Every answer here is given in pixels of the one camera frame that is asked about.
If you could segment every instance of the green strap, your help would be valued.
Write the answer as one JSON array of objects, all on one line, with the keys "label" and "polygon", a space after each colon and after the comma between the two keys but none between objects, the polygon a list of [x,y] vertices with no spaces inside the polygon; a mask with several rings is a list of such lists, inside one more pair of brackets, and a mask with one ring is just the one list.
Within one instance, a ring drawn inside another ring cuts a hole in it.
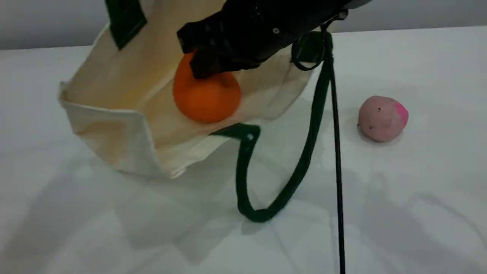
[{"label": "green strap", "polygon": [[147,24],[138,0],[105,0],[110,31],[118,49],[123,49]]},{"label": "green strap", "polygon": [[[331,35],[329,33],[327,33],[326,35],[328,35],[327,40],[331,42]],[[322,41],[321,35],[317,35],[317,37]],[[311,59],[314,58],[314,54],[306,56]],[[333,59],[331,52],[325,53],[325,56],[326,58]],[[318,138],[318,132],[321,125],[323,110],[325,107],[329,82],[330,71],[328,69],[328,66],[323,66],[315,88],[315,95],[313,97],[313,103],[311,106],[311,118],[308,137],[306,139],[304,149],[301,153],[301,157],[298,164],[296,165],[293,174],[291,175],[291,178],[268,208],[255,210],[250,203],[247,191],[247,170],[250,163],[250,158],[252,157],[252,152],[261,133],[259,126],[234,124],[230,127],[218,130],[213,133],[213,135],[226,136],[241,141],[239,155],[237,159],[237,171],[235,180],[238,201],[237,203],[240,213],[247,217],[250,221],[266,222],[272,219],[274,216],[277,215],[277,213],[279,213],[279,211],[281,211],[286,206],[291,196],[301,184],[301,181],[308,171],[311,162],[311,156],[315,148],[316,140]]]}]

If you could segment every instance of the white surface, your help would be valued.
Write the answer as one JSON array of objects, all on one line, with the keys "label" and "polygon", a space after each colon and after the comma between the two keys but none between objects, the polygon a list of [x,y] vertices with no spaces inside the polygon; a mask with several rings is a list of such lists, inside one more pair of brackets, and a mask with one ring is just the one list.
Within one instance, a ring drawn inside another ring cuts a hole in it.
[{"label": "white surface", "polygon": [[[335,30],[487,25],[486,10],[485,0],[373,0]],[[101,0],[0,0],[0,49],[88,45],[107,22]]]},{"label": "white surface", "polygon": [[[347,273],[486,273],[487,27],[334,37]],[[176,181],[132,179],[93,157],[56,102],[87,52],[0,52],[0,273],[338,273],[330,100],[289,206],[252,224],[236,209],[237,142]],[[294,168],[313,84],[263,129],[249,175],[257,206]],[[356,131],[371,95],[410,112],[392,144]]]}]

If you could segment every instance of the gray wall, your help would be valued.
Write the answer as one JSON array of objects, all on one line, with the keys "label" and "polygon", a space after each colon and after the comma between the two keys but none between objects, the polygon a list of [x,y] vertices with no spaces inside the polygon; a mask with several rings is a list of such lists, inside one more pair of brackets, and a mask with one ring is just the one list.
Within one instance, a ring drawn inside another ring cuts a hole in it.
[{"label": "gray wall", "polygon": [[[103,0],[0,0],[0,49],[91,44]],[[335,31],[487,25],[487,0],[373,0]]]}]

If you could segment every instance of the white table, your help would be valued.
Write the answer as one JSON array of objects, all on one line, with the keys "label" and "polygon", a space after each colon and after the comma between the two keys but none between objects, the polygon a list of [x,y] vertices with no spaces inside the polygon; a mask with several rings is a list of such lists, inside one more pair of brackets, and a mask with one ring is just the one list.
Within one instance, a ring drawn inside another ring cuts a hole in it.
[{"label": "white table", "polygon": [[[487,27],[334,38],[347,273],[486,273]],[[252,224],[236,209],[237,142],[176,181],[147,182],[112,171],[71,134],[57,85],[88,50],[0,52],[0,273],[338,273],[330,100],[289,206]],[[263,129],[249,178],[256,205],[294,168],[314,81]],[[372,95],[410,111],[391,144],[357,133]]]}]

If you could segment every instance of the tote bag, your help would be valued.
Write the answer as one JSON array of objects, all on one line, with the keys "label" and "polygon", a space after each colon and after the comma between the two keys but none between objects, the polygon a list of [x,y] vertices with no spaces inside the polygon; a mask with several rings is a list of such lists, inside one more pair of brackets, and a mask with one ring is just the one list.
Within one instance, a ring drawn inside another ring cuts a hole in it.
[{"label": "tote bag", "polygon": [[[290,46],[256,69],[234,73],[242,99],[229,118],[201,124],[181,114],[172,97],[174,74],[183,56],[176,32],[186,22],[217,12],[223,3],[106,0],[110,23],[72,79],[60,85],[59,101],[73,132],[107,164],[127,173],[176,178],[228,139],[239,139],[238,207],[249,219],[266,221],[284,207],[306,174],[329,77],[323,69],[312,105],[310,132],[295,172],[268,209],[254,210],[248,201],[246,175],[259,125],[286,111],[303,92],[312,71],[302,71],[291,62]],[[326,35],[331,43],[331,36]],[[321,52],[322,33],[311,33],[300,44],[297,59],[317,61]],[[331,52],[325,55],[331,58]]]}]

